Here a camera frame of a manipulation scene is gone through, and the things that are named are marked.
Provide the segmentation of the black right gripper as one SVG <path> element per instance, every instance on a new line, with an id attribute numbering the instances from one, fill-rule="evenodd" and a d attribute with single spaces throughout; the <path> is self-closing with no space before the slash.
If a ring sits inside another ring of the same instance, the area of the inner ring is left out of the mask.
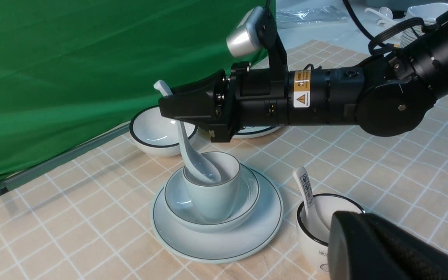
<path id="1" fill-rule="evenodd" d="M 284 63 L 252 69 L 237 62 L 195 82 L 172 88 L 162 97 L 161 115 L 188 123 L 209 123 L 211 142 L 230 142 L 245 126 L 285 126 L 289 70 Z"/>

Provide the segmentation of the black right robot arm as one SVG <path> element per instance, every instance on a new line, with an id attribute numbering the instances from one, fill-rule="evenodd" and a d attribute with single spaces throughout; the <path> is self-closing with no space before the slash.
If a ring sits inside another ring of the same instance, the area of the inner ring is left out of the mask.
<path id="1" fill-rule="evenodd" d="M 358 125 L 392 137 L 416 128 L 448 95 L 448 11 L 432 26 L 410 18 L 370 39 L 370 57 L 351 67 L 289 71 L 276 21 L 250 10 L 226 40 L 238 58 L 264 48 L 269 68 L 247 61 L 186 85 L 159 100 L 161 115 L 229 142 L 245 126 Z"/>

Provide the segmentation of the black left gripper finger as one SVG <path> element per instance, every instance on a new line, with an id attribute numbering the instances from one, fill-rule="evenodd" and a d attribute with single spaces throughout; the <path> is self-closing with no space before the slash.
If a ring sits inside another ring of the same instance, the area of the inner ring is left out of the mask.
<path id="1" fill-rule="evenodd" d="M 448 254 L 370 213 L 332 215 L 327 260 L 332 280 L 448 280 Z"/>

